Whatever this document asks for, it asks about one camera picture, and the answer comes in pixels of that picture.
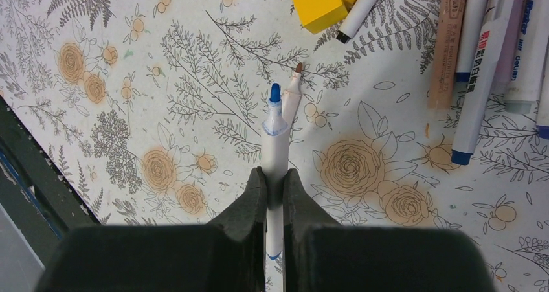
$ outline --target patterned table surface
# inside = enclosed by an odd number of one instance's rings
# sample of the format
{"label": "patterned table surface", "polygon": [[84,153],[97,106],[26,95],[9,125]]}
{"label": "patterned table surface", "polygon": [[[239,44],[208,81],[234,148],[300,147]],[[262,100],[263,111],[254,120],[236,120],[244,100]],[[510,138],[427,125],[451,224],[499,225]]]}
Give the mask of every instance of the patterned table surface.
{"label": "patterned table surface", "polygon": [[499,291],[547,292],[549,142],[494,93],[473,162],[450,162],[463,92],[425,120],[439,4],[379,0],[343,45],[291,0],[0,0],[0,95],[102,223],[204,223],[260,163],[269,84],[304,62],[290,164],[316,202],[462,230]]}

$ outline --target beige marker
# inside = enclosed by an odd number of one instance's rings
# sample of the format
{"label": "beige marker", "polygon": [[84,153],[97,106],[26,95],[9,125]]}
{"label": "beige marker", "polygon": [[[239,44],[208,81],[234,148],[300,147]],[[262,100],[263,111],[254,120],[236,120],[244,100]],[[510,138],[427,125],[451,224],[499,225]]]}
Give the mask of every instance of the beige marker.
{"label": "beige marker", "polygon": [[438,118],[450,110],[465,0],[442,0],[427,108]]}

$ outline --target blue marker cap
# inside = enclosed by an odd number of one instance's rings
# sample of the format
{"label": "blue marker cap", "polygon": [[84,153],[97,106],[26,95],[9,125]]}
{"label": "blue marker cap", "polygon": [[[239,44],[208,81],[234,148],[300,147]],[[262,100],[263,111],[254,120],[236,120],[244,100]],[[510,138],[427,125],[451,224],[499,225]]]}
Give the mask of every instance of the blue marker cap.
{"label": "blue marker cap", "polygon": [[469,81],[470,76],[471,76],[471,73],[467,73],[467,72],[456,73],[456,82],[467,83]]}
{"label": "blue marker cap", "polygon": [[461,164],[462,166],[467,166],[471,160],[472,153],[464,153],[452,150],[452,163]]}
{"label": "blue marker cap", "polygon": [[538,126],[539,137],[542,139],[549,139],[549,126]]}
{"label": "blue marker cap", "polygon": [[273,103],[280,101],[280,85],[278,85],[278,83],[273,83],[271,86],[271,97],[269,98],[269,101]]}

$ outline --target rose illustration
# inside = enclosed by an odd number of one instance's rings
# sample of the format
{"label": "rose illustration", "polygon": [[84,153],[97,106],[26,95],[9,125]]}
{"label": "rose illustration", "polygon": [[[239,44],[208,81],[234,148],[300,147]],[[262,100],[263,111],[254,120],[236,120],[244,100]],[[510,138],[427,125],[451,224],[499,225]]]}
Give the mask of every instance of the rose illustration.
{"label": "rose illustration", "polygon": [[116,48],[112,46],[108,46],[105,49],[103,49],[103,60],[107,62],[110,65],[113,65],[118,60],[118,51]]}
{"label": "rose illustration", "polygon": [[425,196],[410,186],[382,181],[377,192],[381,208],[397,224],[414,226],[429,216]]}
{"label": "rose illustration", "polygon": [[84,72],[84,56],[75,43],[66,43],[59,51],[59,72],[69,83],[75,83]]}
{"label": "rose illustration", "polygon": [[218,160],[213,155],[203,154],[195,157],[197,168],[200,171],[213,174],[218,169]]}
{"label": "rose illustration", "polygon": [[364,141],[345,140],[328,148],[320,176],[339,197],[362,196],[383,180],[385,163]]}
{"label": "rose illustration", "polygon": [[84,82],[85,91],[87,93],[87,97],[93,102],[93,103],[99,103],[105,98],[106,95],[106,87],[105,82],[99,76],[92,75],[90,76],[85,82]]}
{"label": "rose illustration", "polygon": [[165,192],[172,187],[177,175],[173,159],[161,150],[145,154],[142,172],[147,184],[157,192]]}
{"label": "rose illustration", "polygon": [[175,196],[181,208],[189,214],[197,214],[204,208],[204,193],[194,185],[175,182]]}

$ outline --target yellow cube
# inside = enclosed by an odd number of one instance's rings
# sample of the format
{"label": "yellow cube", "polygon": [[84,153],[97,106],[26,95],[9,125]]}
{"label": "yellow cube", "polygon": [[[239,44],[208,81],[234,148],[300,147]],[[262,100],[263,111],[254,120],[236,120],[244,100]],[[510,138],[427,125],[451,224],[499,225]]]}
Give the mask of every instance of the yellow cube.
{"label": "yellow cube", "polygon": [[301,24],[316,34],[347,16],[343,0],[293,0]]}

